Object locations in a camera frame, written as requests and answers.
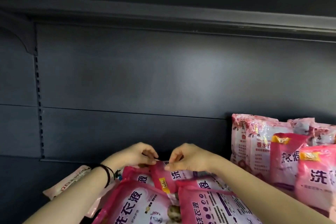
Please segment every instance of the hand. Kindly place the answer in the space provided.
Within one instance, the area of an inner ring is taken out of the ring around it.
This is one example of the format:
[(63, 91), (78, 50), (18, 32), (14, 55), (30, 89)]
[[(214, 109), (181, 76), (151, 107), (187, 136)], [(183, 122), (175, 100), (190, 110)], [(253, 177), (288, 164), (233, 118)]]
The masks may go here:
[(105, 159), (102, 164), (110, 167), (118, 163), (118, 168), (126, 166), (137, 166), (139, 164), (154, 165), (158, 154), (154, 148), (148, 144), (137, 143), (119, 151)]
[(169, 164), (166, 165), (165, 170), (178, 171), (208, 171), (211, 170), (211, 163), (215, 154), (210, 151), (194, 145), (184, 143), (177, 147), (171, 153)]

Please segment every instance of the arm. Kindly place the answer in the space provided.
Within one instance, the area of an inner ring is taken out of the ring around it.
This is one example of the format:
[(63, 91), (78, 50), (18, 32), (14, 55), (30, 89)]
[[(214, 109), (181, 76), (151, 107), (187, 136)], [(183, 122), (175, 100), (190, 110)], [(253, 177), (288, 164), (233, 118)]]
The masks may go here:
[(230, 161), (193, 144), (184, 144), (176, 148), (166, 169), (208, 171), (216, 174), (232, 188), (263, 224), (335, 224)]
[[(124, 166), (138, 164), (153, 165), (156, 163), (154, 158), (158, 158), (158, 155), (152, 146), (138, 143), (111, 155), (102, 164), (117, 170)], [(24, 224), (78, 224), (106, 183), (106, 171), (101, 167), (94, 168), (54, 200), (44, 205)]]

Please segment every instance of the black bracelet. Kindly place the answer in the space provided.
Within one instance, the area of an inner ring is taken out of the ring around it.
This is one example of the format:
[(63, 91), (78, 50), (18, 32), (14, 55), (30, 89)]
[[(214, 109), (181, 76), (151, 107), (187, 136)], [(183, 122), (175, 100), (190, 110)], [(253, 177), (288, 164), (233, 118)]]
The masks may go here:
[(107, 174), (107, 184), (105, 186), (105, 188), (110, 184), (111, 182), (111, 175), (110, 175), (110, 171), (112, 172), (113, 174), (113, 180), (115, 180), (115, 176), (114, 176), (114, 172), (111, 168), (103, 165), (103, 164), (98, 164), (98, 163), (90, 163), (90, 164), (86, 164), (88, 167), (91, 167), (91, 169), (94, 169), (96, 167), (101, 167), (103, 168), (105, 171), (106, 171), (106, 174)]

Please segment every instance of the forearm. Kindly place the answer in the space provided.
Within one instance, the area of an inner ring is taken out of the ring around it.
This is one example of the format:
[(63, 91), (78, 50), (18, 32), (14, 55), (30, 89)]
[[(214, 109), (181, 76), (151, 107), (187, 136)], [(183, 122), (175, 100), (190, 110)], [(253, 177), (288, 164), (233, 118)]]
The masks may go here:
[(334, 223), (218, 155), (211, 163), (210, 171), (223, 179), (263, 224)]
[[(107, 166), (115, 171), (122, 166), (122, 163), (118, 162), (116, 155), (112, 155)], [(106, 186), (106, 183), (106, 171), (101, 167), (95, 168), (55, 199), (44, 205), (27, 219), (24, 224), (80, 223), (99, 193)]]

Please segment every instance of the pink plastic bag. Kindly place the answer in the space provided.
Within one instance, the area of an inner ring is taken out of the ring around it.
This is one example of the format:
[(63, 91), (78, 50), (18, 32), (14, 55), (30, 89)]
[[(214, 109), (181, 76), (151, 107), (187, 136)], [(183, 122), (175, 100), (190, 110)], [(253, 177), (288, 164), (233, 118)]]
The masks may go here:
[(272, 136), (270, 181), (291, 197), (294, 197), (299, 150), (307, 146), (308, 138), (293, 133), (276, 133)]
[(201, 178), (192, 178), (190, 180), (181, 180), (176, 182), (178, 187), (192, 186), (203, 189), (215, 189), (231, 191), (228, 185), (216, 175), (208, 175)]
[(315, 122), (315, 118), (299, 118), (294, 120), (287, 120), (292, 125), (295, 134), (308, 135), (309, 126)]
[(232, 192), (186, 186), (178, 196), (184, 224), (262, 224)]
[(309, 126), (311, 145), (334, 144), (336, 141), (336, 125), (312, 123)]
[(275, 133), (292, 133), (288, 122), (246, 119), (246, 170), (259, 179), (270, 181), (270, 149)]
[(125, 180), (92, 224), (160, 224), (180, 223), (180, 207), (168, 195), (148, 184)]
[(336, 145), (304, 147), (299, 156), (296, 197), (328, 216), (336, 185)]
[[(50, 200), (53, 200), (54, 197), (61, 194), (63, 191), (65, 191), (67, 188), (69, 188), (72, 184), (77, 182), (80, 178), (82, 178), (84, 175), (88, 174), (91, 171), (91, 168), (88, 166), (81, 166), (76, 171), (74, 171), (72, 174), (65, 177), (63, 180), (61, 180), (56, 185), (52, 186), (51, 188), (45, 190), (43, 192), (44, 195), (49, 197)], [(107, 198), (112, 193), (113, 189), (116, 187), (116, 185), (119, 184), (119, 180), (112, 181), (110, 185), (108, 185), (106, 188), (104, 188), (100, 194), (98, 195), (96, 201), (93, 203), (89, 211), (86, 213), (86, 217), (92, 218), (96, 211), (101, 209), (103, 205), (105, 204)]]
[(154, 186), (149, 167), (124, 167), (122, 178), (123, 180), (134, 180)]
[(207, 172), (193, 172), (189, 170), (166, 171), (164, 167), (168, 163), (168, 161), (157, 161), (155, 165), (149, 167), (155, 187), (166, 193), (177, 193), (179, 188), (176, 181), (202, 177), (208, 174)]
[(246, 169), (246, 119), (252, 120), (269, 120), (278, 121), (277, 119), (251, 115), (251, 114), (237, 114), (232, 115), (232, 133), (231, 133), (231, 150), (232, 155), (230, 161), (242, 169)]

